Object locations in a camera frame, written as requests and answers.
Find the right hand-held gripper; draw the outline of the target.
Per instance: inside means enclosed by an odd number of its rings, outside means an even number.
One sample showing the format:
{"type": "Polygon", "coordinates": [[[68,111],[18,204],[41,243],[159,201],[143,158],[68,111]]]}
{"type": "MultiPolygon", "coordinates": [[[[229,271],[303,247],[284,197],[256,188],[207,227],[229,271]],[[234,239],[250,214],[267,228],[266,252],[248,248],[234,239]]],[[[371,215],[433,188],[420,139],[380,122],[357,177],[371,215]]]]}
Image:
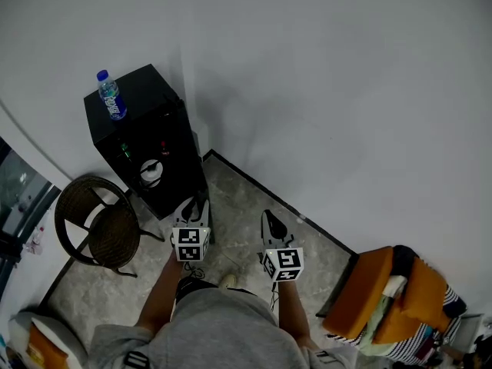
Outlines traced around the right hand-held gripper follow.
{"type": "Polygon", "coordinates": [[[273,282],[296,281],[304,270],[304,251],[298,247],[288,228],[270,210],[261,215],[264,249],[261,264],[273,282]]]}

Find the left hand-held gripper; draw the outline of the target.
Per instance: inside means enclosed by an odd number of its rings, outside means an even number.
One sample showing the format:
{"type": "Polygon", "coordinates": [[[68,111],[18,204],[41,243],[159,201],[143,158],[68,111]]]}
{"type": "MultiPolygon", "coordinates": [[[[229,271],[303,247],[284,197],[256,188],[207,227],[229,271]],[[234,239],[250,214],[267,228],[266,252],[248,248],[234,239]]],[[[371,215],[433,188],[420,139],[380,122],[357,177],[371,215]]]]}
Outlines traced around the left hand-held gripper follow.
{"type": "MultiPolygon", "coordinates": [[[[184,200],[174,212],[175,221],[208,221],[210,202],[208,199],[197,201],[194,197],[184,200]]],[[[200,262],[204,260],[210,244],[211,229],[206,226],[173,227],[171,242],[174,245],[177,260],[180,262],[200,262]]]]}

